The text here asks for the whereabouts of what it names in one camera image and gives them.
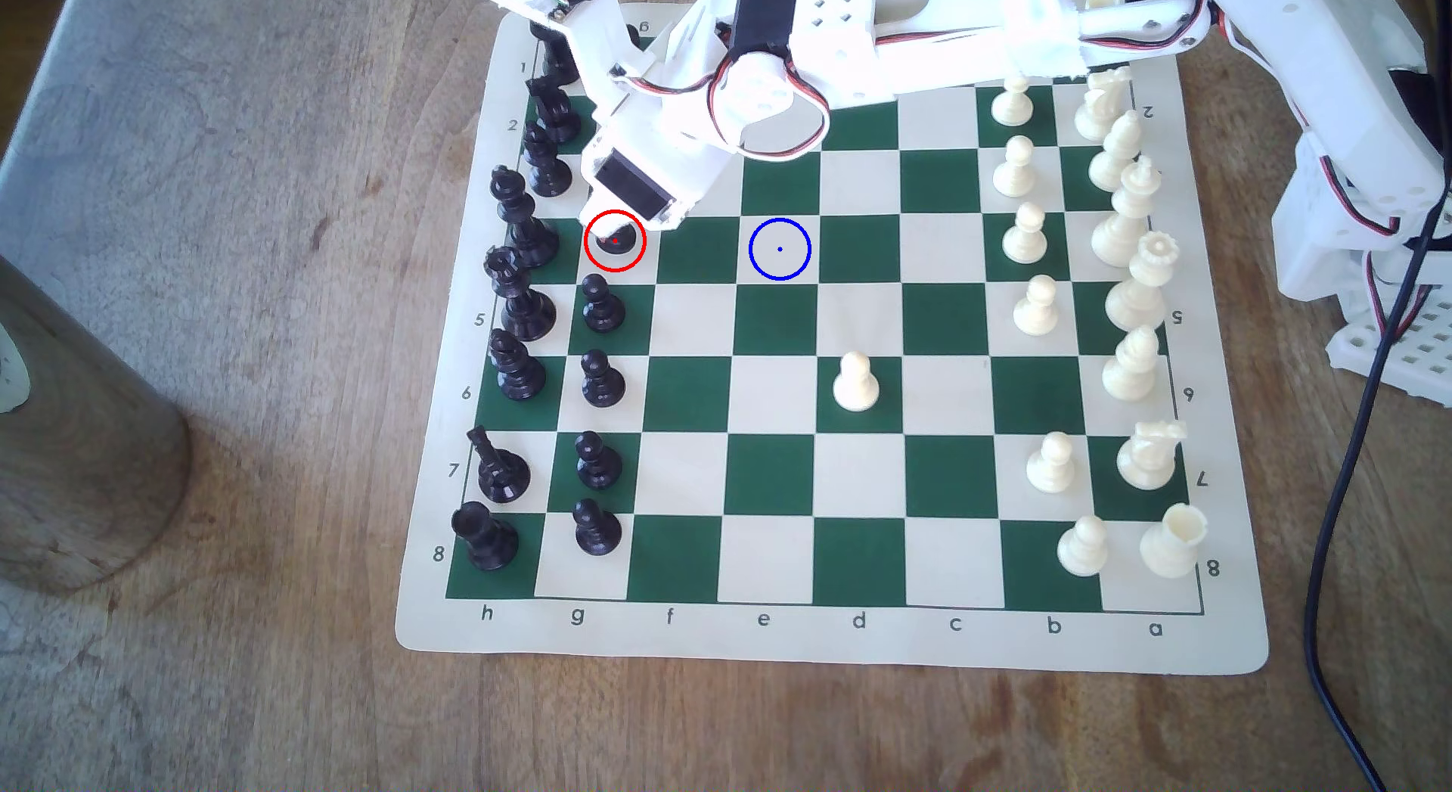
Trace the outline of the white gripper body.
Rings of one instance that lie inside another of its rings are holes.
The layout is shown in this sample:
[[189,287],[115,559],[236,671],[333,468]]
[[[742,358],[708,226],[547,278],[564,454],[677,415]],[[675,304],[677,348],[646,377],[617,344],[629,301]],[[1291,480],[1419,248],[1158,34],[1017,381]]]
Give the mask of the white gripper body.
[[696,0],[637,57],[585,41],[597,132],[584,177],[608,187],[608,224],[684,201],[684,218],[739,158],[802,154],[802,81],[788,41],[796,0]]

